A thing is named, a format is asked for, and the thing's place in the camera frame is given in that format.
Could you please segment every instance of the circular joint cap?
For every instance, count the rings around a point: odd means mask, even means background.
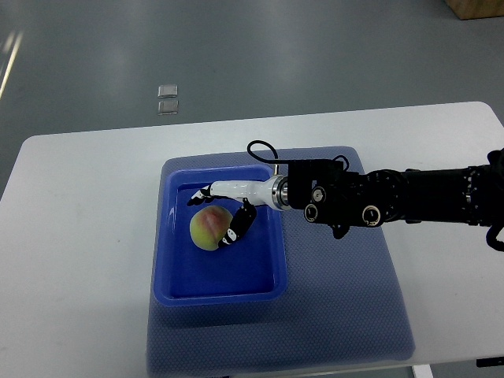
[[[376,206],[369,205],[362,211],[362,220],[369,227],[377,226],[380,222],[381,214]]]
[[[310,203],[307,207],[305,207],[305,219],[313,223],[318,217],[318,210],[317,207]]]

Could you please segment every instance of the black cable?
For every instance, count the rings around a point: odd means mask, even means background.
[[[263,157],[256,155],[254,152],[252,152],[252,146],[255,144],[262,144],[263,146],[267,146],[271,150],[271,152],[273,152],[273,156],[275,158],[274,159],[264,159]],[[246,147],[246,152],[248,152],[252,158],[259,160],[261,163],[266,163],[266,164],[289,164],[290,162],[294,161],[292,159],[291,160],[279,159],[278,153],[276,152],[275,147],[273,147],[268,142],[265,142],[264,140],[260,140],[260,139],[255,139],[252,142],[250,142],[248,144],[248,146]],[[348,168],[350,167],[350,162],[348,161],[347,157],[344,155],[338,155],[332,160],[335,161],[338,159],[343,159],[345,161],[346,167],[343,170],[347,171]]]
[[[267,146],[271,152],[273,152],[273,156],[275,157],[274,159],[264,159],[263,157],[257,156],[254,152],[252,152],[252,146],[254,144],[262,144],[263,146]],[[271,144],[268,142],[265,142],[264,140],[256,139],[253,140],[248,144],[246,147],[246,152],[249,153],[249,155],[256,159],[259,160],[261,163],[266,163],[266,164],[289,164],[292,160],[281,160],[278,158],[278,153],[275,150],[275,147],[273,147]]]
[[[345,161],[346,167],[343,169],[343,171],[347,171],[348,168],[350,167],[350,162],[348,161],[347,157],[345,155],[338,155],[332,160],[336,161],[338,159],[343,159],[343,161]]]

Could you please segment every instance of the robotic arm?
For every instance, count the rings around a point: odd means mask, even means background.
[[[269,147],[275,159],[257,156],[251,151],[254,144]],[[490,227],[488,246],[504,251],[504,243],[497,240],[504,228],[504,150],[490,152],[488,165],[436,171],[381,169],[365,175],[348,172],[344,156],[284,161],[271,145],[257,140],[249,143],[247,151],[264,163],[287,164],[288,174],[274,175],[265,182],[217,181],[193,195],[188,205],[214,198],[243,202],[222,246],[248,230],[254,221],[254,206],[266,205],[280,211],[303,210],[308,222],[327,224],[336,239],[352,226],[379,227],[400,220]]]

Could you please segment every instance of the peach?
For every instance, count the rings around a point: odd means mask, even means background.
[[[189,224],[193,243],[202,250],[216,250],[232,218],[231,213],[222,206],[208,206],[199,210]]]

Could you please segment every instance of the small clear object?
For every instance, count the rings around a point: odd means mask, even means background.
[[[178,95],[178,92],[179,88],[176,84],[165,84],[159,86],[159,89],[157,90],[157,96],[159,98],[176,97]]]
[[[178,100],[160,101],[157,109],[157,114],[162,116],[165,114],[177,114],[179,112]]]

